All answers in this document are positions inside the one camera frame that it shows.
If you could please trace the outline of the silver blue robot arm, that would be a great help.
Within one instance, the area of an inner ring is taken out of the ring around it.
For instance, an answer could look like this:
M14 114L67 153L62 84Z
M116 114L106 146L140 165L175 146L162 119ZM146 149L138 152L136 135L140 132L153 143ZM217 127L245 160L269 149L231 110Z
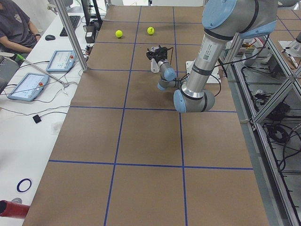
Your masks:
M177 87L174 107L180 113L210 110L214 95L204 87L226 44L239 33L241 39L261 37L275 30L278 1L276 0L210 0L203 11L204 37L200 51L186 79L178 79L167 60L166 47L148 50L161 72L158 88Z

